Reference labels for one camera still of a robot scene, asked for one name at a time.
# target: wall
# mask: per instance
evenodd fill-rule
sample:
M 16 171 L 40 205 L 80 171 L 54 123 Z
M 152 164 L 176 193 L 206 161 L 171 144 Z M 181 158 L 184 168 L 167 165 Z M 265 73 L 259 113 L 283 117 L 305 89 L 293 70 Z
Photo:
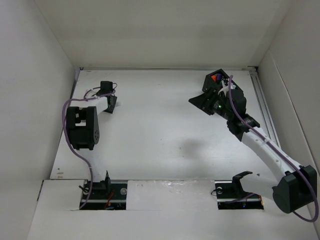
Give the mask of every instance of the wall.
M 33 0 L 0 1 L 0 181 L 49 176 L 75 70 Z
M 291 0 L 35 0 L 74 66 L 257 66 Z
M 293 1 L 258 69 L 281 146 L 292 158 L 318 169 L 319 10 L 318 0 Z M 320 233 L 320 221 L 315 225 Z

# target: orange wire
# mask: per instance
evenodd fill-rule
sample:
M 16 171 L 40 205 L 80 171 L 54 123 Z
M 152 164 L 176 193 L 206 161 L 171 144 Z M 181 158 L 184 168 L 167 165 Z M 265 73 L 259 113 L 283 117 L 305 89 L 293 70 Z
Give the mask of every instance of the orange wire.
M 110 199 L 113 197 L 114 193 L 115 193 L 115 190 L 112 190 L 112 192 L 111 192 L 111 194 L 110 194 L 110 196 L 108 198 L 108 201 L 104 205 L 104 209 L 106 209 L 109 206 Z

